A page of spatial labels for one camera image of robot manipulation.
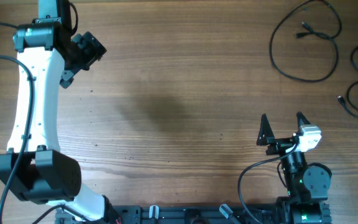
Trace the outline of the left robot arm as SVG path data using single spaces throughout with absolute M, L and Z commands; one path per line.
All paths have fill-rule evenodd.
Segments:
M 40 1 L 38 18 L 16 27 L 19 91 L 7 151 L 0 154 L 0 180 L 5 193 L 59 208 L 78 222 L 121 223 L 107 197 L 82 182 L 79 163 L 60 150 L 58 92 L 106 52 L 91 33 L 78 34 L 77 28 L 78 13 L 69 1 Z

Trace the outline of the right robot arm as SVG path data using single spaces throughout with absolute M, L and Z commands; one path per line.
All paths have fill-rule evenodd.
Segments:
M 331 223 L 328 199 L 331 170 L 320 163 L 307 163 L 305 153 L 316 148 L 322 131 L 298 112 L 298 131 L 289 138 L 276 138 L 267 115 L 263 114 L 257 137 L 258 146 L 267 146 L 266 155 L 278 156 L 281 176 L 288 195 L 274 203 L 272 223 Z

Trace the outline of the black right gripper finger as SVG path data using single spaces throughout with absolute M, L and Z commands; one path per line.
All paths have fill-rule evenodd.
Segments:
M 275 140 L 275 136 L 271 129 L 267 115 L 263 114 L 260 120 L 260 130 L 257 136 L 256 145 L 268 146 L 270 144 L 273 144 L 274 140 Z
M 301 111 L 296 113 L 296 118 L 297 118 L 299 128 L 304 125 L 310 125 L 310 122 L 306 119 L 306 117 L 304 116 L 304 114 Z

